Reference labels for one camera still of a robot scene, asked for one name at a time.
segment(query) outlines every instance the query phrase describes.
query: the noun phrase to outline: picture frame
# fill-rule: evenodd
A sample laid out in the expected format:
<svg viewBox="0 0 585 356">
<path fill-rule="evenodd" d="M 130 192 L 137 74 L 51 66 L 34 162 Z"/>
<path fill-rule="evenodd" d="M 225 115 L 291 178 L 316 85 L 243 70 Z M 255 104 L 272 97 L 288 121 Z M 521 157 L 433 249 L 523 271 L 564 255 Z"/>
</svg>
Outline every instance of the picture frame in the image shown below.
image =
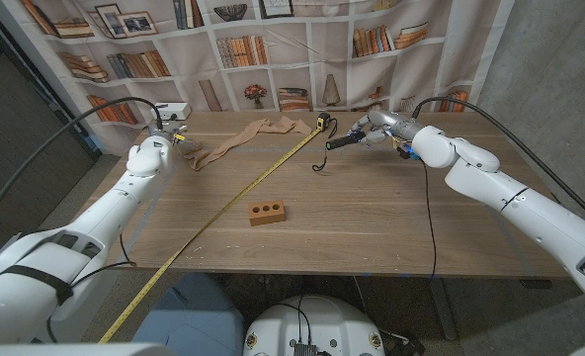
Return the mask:
<svg viewBox="0 0 585 356">
<path fill-rule="evenodd" d="M 111 34 L 111 32 L 108 30 L 108 27 L 106 27 L 106 24 L 104 23 L 104 19 L 102 19 L 102 16 L 99 13 L 89 12 L 88 16 L 93 19 L 93 22 L 95 22 L 95 25 L 97 25 L 97 27 L 102 31 L 104 36 L 110 39 L 113 37 L 113 34 Z"/>
<path fill-rule="evenodd" d="M 95 10 L 97 10 L 97 13 L 113 36 L 113 39 L 125 39 L 127 37 L 124 28 L 122 28 L 122 25 L 117 19 L 117 15 L 122 13 L 117 4 L 96 6 Z"/>
<path fill-rule="evenodd" d="M 129 38 L 156 35 L 158 31 L 147 11 L 117 15 L 125 35 Z"/>
<path fill-rule="evenodd" d="M 294 16 L 292 0 L 260 0 L 260 10 L 263 19 Z"/>
</svg>

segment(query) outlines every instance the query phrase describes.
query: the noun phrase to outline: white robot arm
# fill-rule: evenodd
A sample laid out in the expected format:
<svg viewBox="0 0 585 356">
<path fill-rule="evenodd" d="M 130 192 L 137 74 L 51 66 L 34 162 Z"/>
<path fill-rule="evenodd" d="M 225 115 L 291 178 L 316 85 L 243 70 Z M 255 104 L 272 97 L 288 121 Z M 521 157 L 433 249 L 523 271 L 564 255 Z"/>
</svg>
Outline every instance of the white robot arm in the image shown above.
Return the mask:
<svg viewBox="0 0 585 356">
<path fill-rule="evenodd" d="M 378 143 L 389 136 L 410 140 L 413 152 L 428 166 L 451 166 L 445 179 L 451 188 L 500 212 L 555 258 L 585 293 L 584 220 L 501 172 L 494 154 L 463 138 L 449 138 L 437 128 L 381 111 L 369 112 L 348 136 L 367 123 L 373 130 L 359 138 L 360 143 Z"/>
<path fill-rule="evenodd" d="M 69 317 L 95 288 L 95 276 L 70 286 L 104 266 L 127 223 L 169 171 L 172 136 L 151 134 L 130 149 L 117 184 L 74 222 L 22 237 L 0 252 L 0 343 L 31 341 L 38 325 Z"/>
</svg>

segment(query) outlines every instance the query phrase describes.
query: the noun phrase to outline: bookshelf backdrop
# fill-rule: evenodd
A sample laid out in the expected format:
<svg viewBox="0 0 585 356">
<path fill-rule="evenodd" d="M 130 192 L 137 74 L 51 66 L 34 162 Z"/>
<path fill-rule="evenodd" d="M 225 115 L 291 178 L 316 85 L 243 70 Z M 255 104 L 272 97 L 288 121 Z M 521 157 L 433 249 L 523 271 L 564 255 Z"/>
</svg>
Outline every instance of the bookshelf backdrop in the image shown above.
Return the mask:
<svg viewBox="0 0 585 356">
<path fill-rule="evenodd" d="M 434 95 L 476 103 L 514 3 L 3 2 L 77 106 L 73 112 L 129 95 L 187 102 L 194 111 L 408 112 Z M 252 84 L 267 90 L 263 109 L 244 97 Z M 463 108 L 433 103 L 427 110 Z M 145 105 L 128 103 L 86 125 L 104 152 L 124 154 L 151 120 Z"/>
</svg>

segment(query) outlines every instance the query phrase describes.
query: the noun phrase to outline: tape measure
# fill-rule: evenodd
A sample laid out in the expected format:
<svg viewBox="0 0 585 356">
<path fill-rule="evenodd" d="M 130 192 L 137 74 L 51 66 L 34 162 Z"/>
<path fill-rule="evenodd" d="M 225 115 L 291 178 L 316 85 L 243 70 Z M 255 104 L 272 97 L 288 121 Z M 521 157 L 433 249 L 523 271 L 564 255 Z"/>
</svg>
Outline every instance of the tape measure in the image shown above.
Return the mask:
<svg viewBox="0 0 585 356">
<path fill-rule="evenodd" d="M 130 304 L 125 308 L 125 310 L 122 311 L 122 314 L 119 315 L 119 317 L 117 318 L 117 320 L 115 320 L 115 322 L 113 323 L 113 325 L 111 326 L 111 328 L 109 328 L 108 331 L 106 331 L 106 333 L 102 337 L 102 339 L 99 340 L 99 343 L 107 343 L 108 341 L 110 341 L 111 337 L 113 337 L 113 335 L 115 335 L 115 332 L 117 332 L 117 330 L 119 330 L 119 328 L 125 322 L 125 320 L 127 319 L 127 317 L 130 316 L 130 314 L 134 311 L 134 309 L 136 308 L 136 306 L 138 306 L 139 303 L 141 303 L 141 301 L 143 300 L 143 298 L 145 298 L 145 296 L 147 295 L 147 293 L 152 289 L 152 287 L 154 287 L 154 285 L 156 284 L 156 282 L 158 282 L 158 280 L 167 271 L 167 269 L 170 267 L 170 265 L 172 263 L 174 263 L 174 261 L 178 258 L 178 256 L 183 251 L 185 251 L 185 249 L 187 248 L 187 246 L 196 237 L 198 237 L 201 233 L 203 233 L 203 231 L 205 231 L 207 229 L 207 227 L 209 227 L 213 222 L 215 222 L 215 220 L 217 220 L 218 218 L 220 218 L 220 216 L 222 214 L 224 214 L 224 212 L 226 212 L 235 202 L 239 201 L 242 197 L 244 197 L 244 195 L 246 195 L 246 193 L 248 193 L 251 189 L 253 189 L 255 186 L 257 186 L 258 184 L 260 184 L 260 182 L 263 181 L 264 178 L 266 178 L 269 174 L 273 173 L 273 171 L 275 171 L 279 166 L 281 166 L 282 163 L 286 162 L 287 159 L 291 158 L 291 156 L 293 156 L 293 154 L 295 152 L 299 151 L 306 143 L 308 143 L 313 137 L 315 137 L 317 134 L 321 133 L 323 130 L 325 130 L 325 128 L 323 127 L 323 125 L 321 127 L 317 127 L 317 129 L 315 131 L 313 131 L 306 138 L 304 138 L 303 141 L 301 141 L 298 145 L 296 145 L 295 147 L 293 147 L 288 153 L 286 153 L 284 155 L 284 157 L 280 158 L 280 160 L 278 160 L 273 166 L 271 166 L 271 168 L 267 169 L 266 172 L 262 173 L 261 176 L 259 176 L 253 182 L 251 182 L 251 184 L 249 184 L 248 187 L 244 188 L 244 190 L 242 190 L 227 205 L 225 205 L 224 208 L 222 208 L 222 210 L 220 210 L 215 215 L 215 217 L 211 218 L 211 220 L 209 220 L 205 224 L 205 226 L 203 226 L 200 230 L 198 230 L 198 232 L 196 232 L 196 234 L 194 236 L 192 236 L 192 238 L 190 238 L 189 240 L 187 240 L 187 242 L 185 242 L 185 244 L 183 245 L 183 247 L 181 247 L 178 251 L 176 251 L 172 255 L 172 257 L 170 257 L 165 263 L 163 263 L 163 265 L 161 266 L 161 268 L 159 268 L 158 271 L 156 271 L 156 273 L 152 276 L 152 278 L 150 278 L 150 280 L 145 284 L 145 286 L 143 286 L 143 288 L 136 295 L 136 297 L 134 297 L 134 299 L 132 300 L 132 302 L 130 302 Z"/>
</svg>

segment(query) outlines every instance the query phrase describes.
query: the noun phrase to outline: gray wall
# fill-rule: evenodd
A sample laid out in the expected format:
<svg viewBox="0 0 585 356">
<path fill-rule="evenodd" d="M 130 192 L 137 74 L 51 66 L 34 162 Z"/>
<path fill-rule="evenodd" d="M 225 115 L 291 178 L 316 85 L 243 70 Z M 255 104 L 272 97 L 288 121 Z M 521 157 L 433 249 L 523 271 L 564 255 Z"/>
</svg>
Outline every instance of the gray wall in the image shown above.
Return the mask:
<svg viewBox="0 0 585 356">
<path fill-rule="evenodd" d="M 478 106 L 585 200 L 585 1 L 517 0 Z M 581 212 L 543 177 L 565 207 Z"/>
</svg>

